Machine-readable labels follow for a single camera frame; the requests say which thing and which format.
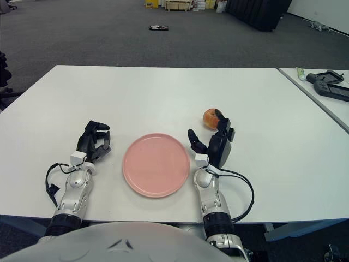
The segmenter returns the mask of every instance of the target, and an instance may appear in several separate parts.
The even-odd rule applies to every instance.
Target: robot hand
[[[240,238],[234,234],[229,208],[219,191],[220,168],[226,162],[235,132],[228,118],[221,116],[218,131],[211,137],[208,148],[200,142],[192,129],[188,130],[191,148],[196,152],[198,171],[194,185],[198,191],[206,241],[227,255],[249,261]]]
[[[56,163],[49,168],[46,175],[46,191],[57,206],[55,193],[59,190],[54,184],[49,187],[47,177],[50,171],[59,166],[65,174],[70,174],[65,183],[65,193],[59,203],[45,236],[58,236],[78,229],[85,216],[88,195],[93,187],[92,176],[96,174],[92,163],[111,151],[109,126],[89,121],[85,132],[79,138],[76,151],[70,156],[70,165]],[[103,139],[101,146],[95,148],[98,139]]]

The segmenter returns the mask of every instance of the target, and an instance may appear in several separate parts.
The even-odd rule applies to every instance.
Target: gray carpet
[[[349,38],[320,33],[285,15],[263,33],[230,14],[145,9],[142,0],[25,0],[0,16],[0,50],[24,91],[56,64],[133,67],[303,67],[349,69]],[[149,25],[168,25],[152,32]],[[266,243],[261,225],[238,225],[245,246],[268,251],[270,261],[322,261],[339,245],[349,257],[349,221],[302,236]],[[0,257],[37,238],[0,223]]]

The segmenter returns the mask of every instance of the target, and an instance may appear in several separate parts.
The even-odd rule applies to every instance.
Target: cardboard box
[[[166,9],[170,10],[178,10],[179,3],[178,2],[166,2]]]

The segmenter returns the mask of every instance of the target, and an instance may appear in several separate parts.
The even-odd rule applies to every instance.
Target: game controller
[[[321,96],[331,97],[349,102],[349,88],[328,84],[322,80],[314,83],[316,93]]]
[[[319,74],[310,73],[306,76],[306,80],[312,84],[314,84],[318,80],[322,80],[325,83],[334,85],[344,81],[344,78],[343,74],[340,75],[335,71],[327,70],[327,72]]]

